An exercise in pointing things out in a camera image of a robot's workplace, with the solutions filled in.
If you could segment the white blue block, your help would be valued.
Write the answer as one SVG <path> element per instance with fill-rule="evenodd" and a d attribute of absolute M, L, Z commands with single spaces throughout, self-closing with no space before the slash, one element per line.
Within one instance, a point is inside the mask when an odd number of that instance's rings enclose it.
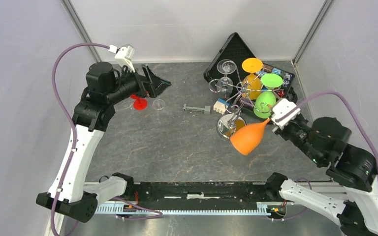
<path fill-rule="evenodd" d="M 227 103 L 225 100 L 219 98 L 213 105 L 213 111 L 224 115 L 226 112 Z"/>

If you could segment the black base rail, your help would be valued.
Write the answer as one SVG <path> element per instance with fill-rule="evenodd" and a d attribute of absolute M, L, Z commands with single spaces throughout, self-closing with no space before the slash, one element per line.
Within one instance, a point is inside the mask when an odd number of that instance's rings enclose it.
<path fill-rule="evenodd" d="M 282 218 L 294 203 L 271 196 L 264 182 L 135 182 L 97 214 L 123 217 L 163 215 L 256 215 Z"/>

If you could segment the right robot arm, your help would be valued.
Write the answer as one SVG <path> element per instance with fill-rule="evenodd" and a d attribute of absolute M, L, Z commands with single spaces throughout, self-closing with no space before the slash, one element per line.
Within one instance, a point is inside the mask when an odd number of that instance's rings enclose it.
<path fill-rule="evenodd" d="M 271 200 L 299 203 L 340 227 L 347 236 L 378 236 L 378 166 L 368 151 L 348 143 L 351 130 L 336 118 L 322 117 L 311 126 L 302 115 L 275 133 L 292 142 L 317 167 L 341 185 L 348 200 L 338 200 L 303 188 L 288 177 L 273 173 L 265 183 Z"/>

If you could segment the clear wine glass back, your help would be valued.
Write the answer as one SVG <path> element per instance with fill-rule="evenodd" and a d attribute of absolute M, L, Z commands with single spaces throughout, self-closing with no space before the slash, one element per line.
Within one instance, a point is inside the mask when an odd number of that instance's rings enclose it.
<path fill-rule="evenodd" d="M 217 70 L 222 74 L 222 77 L 216 83 L 217 91 L 222 93 L 224 98 L 228 98 L 233 90 L 233 81 L 229 78 L 229 75 L 236 70 L 236 64 L 230 59 L 223 59 L 218 62 Z"/>

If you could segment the black open case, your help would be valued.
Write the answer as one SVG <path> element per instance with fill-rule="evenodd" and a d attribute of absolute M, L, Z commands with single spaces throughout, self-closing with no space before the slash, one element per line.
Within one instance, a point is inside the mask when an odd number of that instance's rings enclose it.
<path fill-rule="evenodd" d="M 247 72 L 242 70 L 242 62 L 248 58 L 257 58 L 253 52 L 249 49 L 247 44 L 242 40 L 240 35 L 238 33 L 233 33 L 229 36 L 223 47 L 219 50 L 216 57 L 213 59 L 209 67 L 205 70 L 203 76 L 204 79 L 208 82 L 212 79 L 219 79 L 222 77 L 222 74 L 220 74 L 217 70 L 217 64 L 222 59 L 230 59 L 234 61 L 239 69 L 239 74 L 241 78 L 243 79 L 245 76 L 247 76 Z M 280 86 L 279 90 L 276 91 L 276 97 L 277 101 L 286 98 L 289 101 L 297 102 L 298 97 L 294 89 L 292 88 L 292 82 L 295 79 L 295 75 L 293 73 L 290 73 L 286 70 L 271 66 L 269 64 L 264 64 L 264 68 L 259 71 L 259 75 L 262 77 L 265 74 L 273 73 L 281 76 L 283 83 Z M 220 93 L 217 93 L 220 98 L 224 98 L 223 95 Z M 253 114 L 252 111 L 249 109 L 243 109 L 243 114 L 259 118 Z"/>

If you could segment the clear wine glass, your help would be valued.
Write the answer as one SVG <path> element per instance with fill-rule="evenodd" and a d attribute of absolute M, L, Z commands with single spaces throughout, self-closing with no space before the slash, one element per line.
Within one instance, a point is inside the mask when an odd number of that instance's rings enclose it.
<path fill-rule="evenodd" d="M 233 81 L 229 78 L 229 75 L 236 70 L 236 64 L 230 59 L 223 59 L 218 62 L 217 70 L 222 74 L 222 77 L 216 83 L 217 91 L 222 93 L 224 98 L 228 98 L 233 90 Z"/>
<path fill-rule="evenodd" d="M 165 107 L 165 101 L 162 100 L 162 99 L 155 99 L 152 103 L 152 107 L 157 110 L 157 111 L 161 111 L 164 109 Z"/>

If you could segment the clear wine glass front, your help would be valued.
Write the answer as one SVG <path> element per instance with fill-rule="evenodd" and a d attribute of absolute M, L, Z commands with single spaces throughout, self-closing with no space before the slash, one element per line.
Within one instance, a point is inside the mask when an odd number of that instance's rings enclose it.
<path fill-rule="evenodd" d="M 152 107 L 157 110 L 157 111 L 161 111 L 164 109 L 165 107 L 165 101 L 162 100 L 162 99 L 155 99 L 152 103 Z"/>

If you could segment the orange wine glass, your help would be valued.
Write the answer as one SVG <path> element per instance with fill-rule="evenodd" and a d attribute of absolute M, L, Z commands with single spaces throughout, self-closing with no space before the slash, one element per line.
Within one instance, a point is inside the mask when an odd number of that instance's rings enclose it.
<path fill-rule="evenodd" d="M 262 141 L 265 127 L 271 120 L 268 118 L 261 123 L 252 123 L 236 131 L 230 142 L 242 155 L 249 155 Z"/>

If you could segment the yellow wine glass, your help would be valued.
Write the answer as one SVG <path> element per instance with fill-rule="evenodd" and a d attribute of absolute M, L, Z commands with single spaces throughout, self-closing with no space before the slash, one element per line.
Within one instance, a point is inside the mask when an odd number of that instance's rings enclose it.
<path fill-rule="evenodd" d="M 261 94 L 262 83 L 256 74 L 263 68 L 263 62 L 257 58 L 248 58 L 243 61 L 242 69 L 247 72 L 242 85 L 246 89 L 246 95 L 251 100 L 256 100 Z"/>

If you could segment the red wine glass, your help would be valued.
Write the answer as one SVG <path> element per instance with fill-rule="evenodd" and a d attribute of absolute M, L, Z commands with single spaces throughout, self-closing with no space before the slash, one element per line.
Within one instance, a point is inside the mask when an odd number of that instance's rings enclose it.
<path fill-rule="evenodd" d="M 134 100 L 134 109 L 141 111 L 147 108 L 148 102 L 146 99 L 138 97 L 135 94 L 131 95 L 130 98 Z"/>

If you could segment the green wine glass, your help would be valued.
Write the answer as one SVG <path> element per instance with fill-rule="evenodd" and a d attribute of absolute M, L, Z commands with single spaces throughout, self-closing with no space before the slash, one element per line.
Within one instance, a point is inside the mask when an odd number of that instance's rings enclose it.
<path fill-rule="evenodd" d="M 255 100 L 253 111 L 257 117 L 266 119 L 271 115 L 271 108 L 276 104 L 273 91 L 280 88 L 283 80 L 281 76 L 273 73 L 263 75 L 260 80 L 265 90 Z"/>

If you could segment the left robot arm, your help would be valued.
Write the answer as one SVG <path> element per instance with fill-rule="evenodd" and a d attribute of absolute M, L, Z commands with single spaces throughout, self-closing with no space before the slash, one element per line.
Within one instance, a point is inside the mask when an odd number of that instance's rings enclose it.
<path fill-rule="evenodd" d="M 69 117 L 71 135 L 62 166 L 47 192 L 36 203 L 79 222 L 88 222 L 97 208 L 115 197 L 130 200 L 135 194 L 133 178 L 114 173 L 107 180 L 85 186 L 95 149 L 115 114 L 114 106 L 134 95 L 157 98 L 171 82 L 155 75 L 144 65 L 143 75 L 127 67 L 117 70 L 109 62 L 97 62 L 86 74 L 87 86 Z"/>

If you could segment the grey metal tool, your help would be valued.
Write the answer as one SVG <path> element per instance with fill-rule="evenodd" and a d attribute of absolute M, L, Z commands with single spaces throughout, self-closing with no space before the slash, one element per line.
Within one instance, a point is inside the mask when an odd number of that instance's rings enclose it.
<path fill-rule="evenodd" d="M 183 111 L 193 111 L 193 112 L 202 112 L 203 114 L 210 114 L 211 113 L 211 107 L 210 106 L 204 106 L 204 107 L 191 107 L 187 104 L 183 105 Z"/>

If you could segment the chrome wine glass rack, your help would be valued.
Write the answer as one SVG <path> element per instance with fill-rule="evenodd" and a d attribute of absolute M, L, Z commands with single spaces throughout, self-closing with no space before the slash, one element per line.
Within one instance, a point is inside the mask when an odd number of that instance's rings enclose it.
<path fill-rule="evenodd" d="M 226 101 L 227 107 L 226 112 L 224 115 L 222 115 L 218 122 L 217 122 L 217 132 L 218 134 L 224 138 L 224 139 L 230 139 L 230 137 L 239 129 L 246 126 L 246 121 L 241 117 L 243 109 L 249 109 L 254 114 L 254 104 L 255 100 L 249 99 L 246 95 L 246 89 L 243 87 L 242 82 L 244 78 L 242 79 L 239 74 L 239 69 L 236 64 L 236 70 L 229 75 L 229 78 L 233 81 L 233 90 L 231 95 L 228 98 L 222 98 Z M 218 79 L 212 79 L 209 82 L 209 89 L 213 93 L 220 93 L 217 91 L 216 83 Z"/>

